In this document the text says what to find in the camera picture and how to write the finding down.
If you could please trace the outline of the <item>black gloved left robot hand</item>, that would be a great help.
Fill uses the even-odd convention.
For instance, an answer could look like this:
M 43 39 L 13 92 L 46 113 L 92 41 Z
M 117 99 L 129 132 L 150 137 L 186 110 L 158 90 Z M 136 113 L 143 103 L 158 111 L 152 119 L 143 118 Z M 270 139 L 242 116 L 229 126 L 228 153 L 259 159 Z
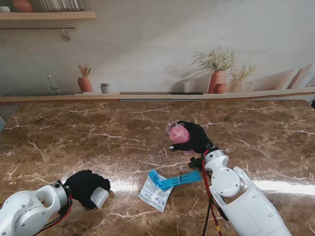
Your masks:
M 91 200 L 91 195 L 94 191 L 101 187 L 109 191 L 110 181 L 104 177 L 94 174 L 91 170 L 82 170 L 70 176 L 64 186 L 68 186 L 73 199 L 89 210 L 96 209 L 95 203 Z

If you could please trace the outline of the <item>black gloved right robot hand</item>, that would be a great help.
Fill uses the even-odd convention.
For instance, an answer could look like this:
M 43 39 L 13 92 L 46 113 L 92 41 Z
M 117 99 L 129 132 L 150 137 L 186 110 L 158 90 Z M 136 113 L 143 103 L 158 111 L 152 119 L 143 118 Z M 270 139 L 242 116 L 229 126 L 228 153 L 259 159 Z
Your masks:
M 203 154 L 207 149 L 214 147 L 213 143 L 208 138 L 205 130 L 199 124 L 187 121 L 178 121 L 178 124 L 189 132 L 190 138 L 185 143 L 173 144 L 169 147 L 171 151 L 190 151 L 193 150 L 196 153 Z

